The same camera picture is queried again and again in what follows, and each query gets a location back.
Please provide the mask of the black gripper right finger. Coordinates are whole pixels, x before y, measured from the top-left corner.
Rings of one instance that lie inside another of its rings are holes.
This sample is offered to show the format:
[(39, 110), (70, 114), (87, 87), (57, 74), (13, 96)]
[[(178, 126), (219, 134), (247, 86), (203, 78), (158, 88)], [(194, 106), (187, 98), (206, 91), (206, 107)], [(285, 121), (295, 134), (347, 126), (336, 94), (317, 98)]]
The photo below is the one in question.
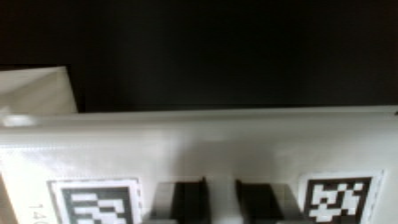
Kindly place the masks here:
[(235, 181), (244, 224), (309, 224), (290, 186)]

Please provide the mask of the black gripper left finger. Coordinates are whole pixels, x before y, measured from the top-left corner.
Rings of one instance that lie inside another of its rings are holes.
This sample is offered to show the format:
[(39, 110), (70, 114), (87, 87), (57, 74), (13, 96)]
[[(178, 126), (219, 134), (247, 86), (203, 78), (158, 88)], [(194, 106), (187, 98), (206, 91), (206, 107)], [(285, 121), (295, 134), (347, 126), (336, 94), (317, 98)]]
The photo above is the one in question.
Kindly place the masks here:
[(148, 224), (210, 224), (210, 190), (205, 178), (158, 184)]

